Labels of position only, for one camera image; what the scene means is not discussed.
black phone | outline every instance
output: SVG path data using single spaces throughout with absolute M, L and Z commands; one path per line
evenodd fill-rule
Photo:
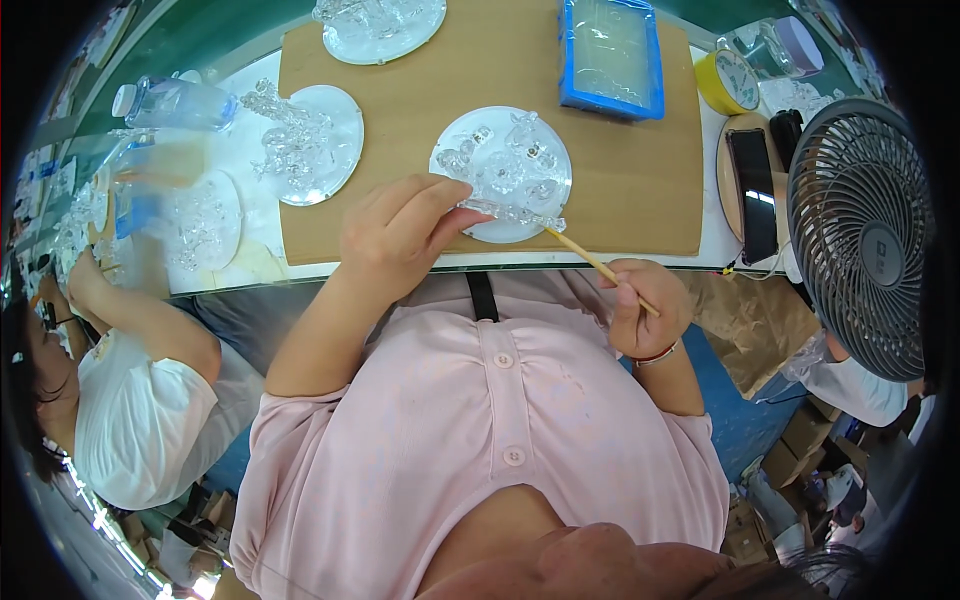
M 743 264 L 777 253 L 777 208 L 774 180 L 763 130 L 727 132 L 743 226 Z

bottle cap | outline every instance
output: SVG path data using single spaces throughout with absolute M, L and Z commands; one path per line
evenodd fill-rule
M 796 16 L 777 19 L 777 35 L 783 47 L 790 53 L 794 64 L 802 68 L 806 75 L 813 75 L 824 68 L 824 57 L 817 48 L 817 42 Z
M 133 99 L 136 98 L 136 85 L 123 84 L 117 90 L 117 95 L 113 97 L 113 110 L 115 117 L 125 117 L 133 108 Z

fan grille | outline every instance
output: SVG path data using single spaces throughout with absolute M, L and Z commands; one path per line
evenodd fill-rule
M 841 345 L 870 372 L 924 373 L 920 281 L 933 237 L 923 163 L 884 105 L 836 102 L 807 125 L 787 210 L 804 285 Z

chopstick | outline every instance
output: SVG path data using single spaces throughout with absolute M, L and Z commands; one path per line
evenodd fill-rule
M 591 254 L 591 253 L 587 252 L 586 250 L 584 250 L 583 248 L 581 248 L 579 244 L 577 244 L 576 242 L 574 242 L 574 241 L 571 240 L 570 238 L 566 237 L 565 235 L 563 235 L 563 234 L 560 233 L 559 231 L 556 231 L 556 230 L 551 229 L 551 228 L 544 228 L 544 229 L 546 229 L 547 231 L 549 231 L 550 233 L 552 233 L 555 238 L 557 238 L 558 240 L 560 240 L 560 243 L 561 243 L 561 244 L 563 244 L 564 246 L 567 246 L 568 248 L 570 248 L 571 250 L 573 250 L 574 252 L 576 252 L 577 254 L 579 254 L 581 258 L 583 258 L 584 260 L 586 260 L 586 262 L 590 263 L 590 265 L 592 265 L 594 269 L 596 269 L 597 271 L 599 271 L 602 276 L 604 276 L 604 277 L 606 277 L 607 279 L 609 279 L 610 281 L 612 281 L 612 282 L 613 282 L 613 285 L 620 285 L 620 280 L 616 278 L 616 273 L 614 273 L 613 271 L 611 271 L 611 270 L 610 270 L 610 267 L 608 267 L 607 265 L 605 265 L 605 264 L 603 264 L 602 262 L 600 262 L 599 260 L 597 260 L 597 258 L 596 258 L 593 254 Z M 640 302 L 640 306 L 642 306 L 643 308 L 645 308 L 648 313 L 650 313 L 650 314 L 653 315 L 654 317 L 659 317 L 659 316 L 660 316 L 659 310 L 657 310 L 656 308 L 654 308 L 653 306 L 651 306 L 651 305 L 650 305 L 650 302 L 648 302 L 647 300 L 644 300 L 642 296 L 637 295 L 637 299 L 638 299 L 639 302 Z

bracelet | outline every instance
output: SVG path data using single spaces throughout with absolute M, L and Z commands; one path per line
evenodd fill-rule
M 657 362 L 663 360 L 664 358 L 666 358 L 667 356 L 669 356 L 670 354 L 673 354 L 674 350 L 677 349 L 677 344 L 678 344 L 679 342 L 680 342 L 680 340 L 677 340 L 677 341 L 674 342 L 672 345 L 670 345 L 670 348 L 667 348 L 666 350 L 664 350 L 664 351 L 661 352 L 660 354 L 657 354 L 656 356 L 651 356 L 651 357 L 649 357 L 649 358 L 633 358 L 633 357 L 631 357 L 630 362 L 634 363 L 634 367 L 646 367 L 647 365 L 652 365 L 652 364 L 654 364 L 654 363 L 657 363 Z

